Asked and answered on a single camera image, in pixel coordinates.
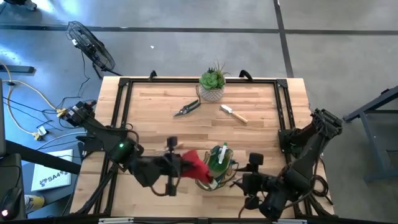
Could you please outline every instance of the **wooden table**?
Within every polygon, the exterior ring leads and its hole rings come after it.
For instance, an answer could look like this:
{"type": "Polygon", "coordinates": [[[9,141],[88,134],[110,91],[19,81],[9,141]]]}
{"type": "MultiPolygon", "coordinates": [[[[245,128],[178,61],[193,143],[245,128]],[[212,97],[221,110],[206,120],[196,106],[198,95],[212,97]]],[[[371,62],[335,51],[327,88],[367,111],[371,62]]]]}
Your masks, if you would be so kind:
{"type": "MultiPolygon", "coordinates": [[[[304,81],[301,78],[288,78],[287,81],[295,124],[296,127],[302,128],[312,120],[304,81]]],[[[99,93],[96,119],[105,125],[111,123],[118,82],[119,77],[104,77],[99,93]]],[[[194,83],[134,84],[127,122],[131,123],[134,130],[139,133],[140,144],[145,148],[144,155],[162,151],[169,136],[178,136],[178,140],[184,142],[185,149],[178,152],[196,149],[202,157],[213,146],[228,142],[228,146],[234,150],[234,159],[242,166],[248,162],[250,152],[260,152],[264,155],[264,165],[260,167],[260,172],[277,175],[285,165],[285,159],[277,140],[277,131],[280,127],[273,86],[227,84],[221,101],[209,103],[202,100],[202,105],[195,111],[174,118],[173,115],[183,105],[197,99],[195,85],[194,83]],[[234,111],[249,120],[248,124],[244,125],[229,114],[220,111],[220,104],[232,107],[234,111]]],[[[280,93],[285,110],[285,99],[282,91],[280,93]]],[[[125,96],[126,90],[122,97],[118,124],[125,96]]],[[[81,208],[98,185],[103,156],[103,152],[96,152],[83,161],[71,212],[81,208]]],[[[325,177],[321,162],[317,174],[325,177]]],[[[163,192],[165,182],[166,178],[161,177],[154,185],[155,189],[163,192]]],[[[107,196],[108,187],[104,190],[101,211],[106,205],[107,196]]],[[[333,207],[324,198],[318,199],[327,211],[333,213],[333,207]]],[[[129,172],[119,171],[111,214],[113,217],[236,218],[243,203],[244,196],[238,187],[226,186],[207,192],[197,187],[194,180],[187,178],[181,179],[176,197],[157,197],[150,188],[141,187],[129,172]]],[[[263,216],[258,210],[245,210],[242,217],[262,218],[263,216]]],[[[294,217],[292,208],[286,209],[282,217],[294,217]]]]}

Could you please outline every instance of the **potted plant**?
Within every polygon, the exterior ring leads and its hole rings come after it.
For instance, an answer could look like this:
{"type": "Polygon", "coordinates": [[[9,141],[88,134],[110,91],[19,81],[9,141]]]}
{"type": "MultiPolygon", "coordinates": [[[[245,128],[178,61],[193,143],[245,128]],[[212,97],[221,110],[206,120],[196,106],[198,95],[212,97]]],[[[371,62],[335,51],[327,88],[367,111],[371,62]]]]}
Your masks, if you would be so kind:
{"type": "Polygon", "coordinates": [[[224,65],[220,68],[219,63],[214,64],[213,68],[209,68],[199,79],[200,82],[200,95],[207,101],[218,101],[223,97],[225,77],[229,74],[223,72],[224,65]]]}

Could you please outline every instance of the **black fan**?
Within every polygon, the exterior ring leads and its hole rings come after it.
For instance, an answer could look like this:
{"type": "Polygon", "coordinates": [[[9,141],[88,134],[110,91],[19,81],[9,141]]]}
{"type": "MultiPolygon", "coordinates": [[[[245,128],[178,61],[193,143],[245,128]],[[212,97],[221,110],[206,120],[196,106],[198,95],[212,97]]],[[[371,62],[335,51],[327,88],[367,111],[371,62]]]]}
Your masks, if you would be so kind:
{"type": "Polygon", "coordinates": [[[67,35],[75,47],[79,48],[92,62],[98,77],[102,79],[95,65],[102,71],[111,72],[122,76],[114,71],[115,62],[111,54],[105,49],[104,43],[99,41],[82,23],[72,21],[68,23],[67,35]]]}

